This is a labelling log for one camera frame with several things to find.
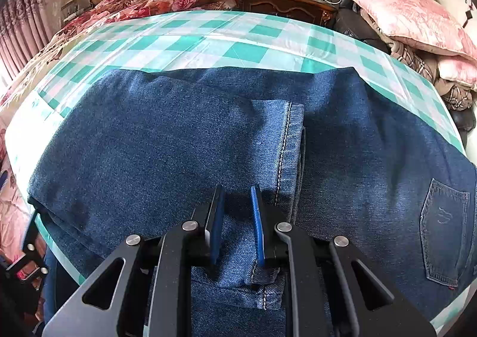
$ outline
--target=pink curtain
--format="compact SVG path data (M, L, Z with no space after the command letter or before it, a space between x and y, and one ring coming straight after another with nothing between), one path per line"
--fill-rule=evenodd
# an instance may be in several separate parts
M0 80L7 86L52 38L45 0L8 0L0 11Z

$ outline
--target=jeans back pocket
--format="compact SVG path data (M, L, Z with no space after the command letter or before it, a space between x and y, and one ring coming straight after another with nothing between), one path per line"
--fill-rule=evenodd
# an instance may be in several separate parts
M431 281L457 287L464 255L469 193L432 179L421 212L420 233L425 274Z

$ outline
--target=checkered tablecloth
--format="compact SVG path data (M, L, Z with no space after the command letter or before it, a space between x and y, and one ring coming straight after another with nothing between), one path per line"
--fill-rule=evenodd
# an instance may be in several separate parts
M309 73L355 67L376 91L419 116L464 153L459 133L434 87L389 55L292 19L197 10L102 26L56 64L28 95L7 130L7 149L21 192L26 196L37 161L63 118L104 72L222 66ZM41 222L39 226L61 259L61 251ZM71 265L68 271L82 280Z

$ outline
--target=floral blanket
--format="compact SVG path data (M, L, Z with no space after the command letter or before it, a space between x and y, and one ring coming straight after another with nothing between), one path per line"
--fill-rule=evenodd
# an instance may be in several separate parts
M173 11L230 10L233 7L233 0L103 0L56 33L25 65L0 100L0 163L1 171L7 170L9 174L9 181L0 193L0 255L12 261L21 256L20 244L30 216L16 186L4 134L18 107L41 79L74 45L103 24ZM44 249L44 241L39 239L39 242L38 248Z

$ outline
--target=triangular cutout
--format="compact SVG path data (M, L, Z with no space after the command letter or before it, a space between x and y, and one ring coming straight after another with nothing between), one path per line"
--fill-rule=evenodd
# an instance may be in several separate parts
M351 262L364 304L370 311L392 304L394 295L361 260Z
M102 310L109 309L123 266L124 259L115 259L84 293L83 302Z

